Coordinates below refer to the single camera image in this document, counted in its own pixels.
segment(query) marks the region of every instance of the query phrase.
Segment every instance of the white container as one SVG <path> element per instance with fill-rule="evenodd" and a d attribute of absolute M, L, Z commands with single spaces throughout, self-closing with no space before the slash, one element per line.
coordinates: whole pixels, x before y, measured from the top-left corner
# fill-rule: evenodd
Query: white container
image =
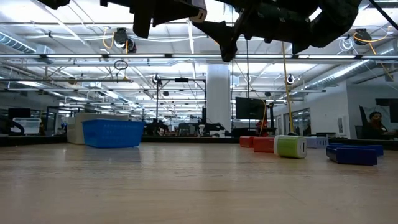
<path fill-rule="evenodd" d="M 24 134 L 38 134 L 40 130 L 40 123 L 42 122 L 40 118 L 14 118 L 12 120 L 24 127 Z M 11 131 L 19 132 L 19 128 L 13 127 L 11 128 Z"/>

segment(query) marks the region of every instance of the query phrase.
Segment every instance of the blue plastic basket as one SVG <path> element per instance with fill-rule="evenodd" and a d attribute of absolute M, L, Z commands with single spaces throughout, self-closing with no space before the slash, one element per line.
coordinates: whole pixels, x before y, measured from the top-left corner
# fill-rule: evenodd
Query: blue plastic basket
<path fill-rule="evenodd" d="M 143 132 L 143 122 L 108 119 L 94 119 L 83 122 L 85 144 L 97 148 L 139 146 Z"/>

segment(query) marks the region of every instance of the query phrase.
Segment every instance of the green cylinder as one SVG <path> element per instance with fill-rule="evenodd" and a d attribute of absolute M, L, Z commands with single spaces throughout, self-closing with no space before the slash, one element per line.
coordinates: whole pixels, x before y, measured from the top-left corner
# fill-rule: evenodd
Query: green cylinder
<path fill-rule="evenodd" d="M 307 156 L 307 140 L 302 136 L 276 136 L 274 154 L 280 157 L 303 159 Z"/>

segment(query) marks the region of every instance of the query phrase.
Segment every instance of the table surface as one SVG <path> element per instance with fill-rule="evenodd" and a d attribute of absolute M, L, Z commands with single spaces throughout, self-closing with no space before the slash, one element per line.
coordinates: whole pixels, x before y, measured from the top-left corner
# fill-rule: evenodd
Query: table surface
<path fill-rule="evenodd" d="M 237 144 L 0 148 L 1 223 L 397 223 L 398 152 L 377 166 Z"/>

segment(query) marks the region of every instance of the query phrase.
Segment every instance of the red block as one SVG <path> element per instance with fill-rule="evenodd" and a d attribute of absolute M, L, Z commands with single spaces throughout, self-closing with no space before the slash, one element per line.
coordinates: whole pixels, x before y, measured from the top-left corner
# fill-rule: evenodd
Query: red block
<path fill-rule="evenodd" d="M 254 152 L 274 153 L 274 137 L 254 137 Z"/>
<path fill-rule="evenodd" d="M 241 147 L 253 147 L 254 136 L 241 136 L 239 138 L 239 144 Z"/>

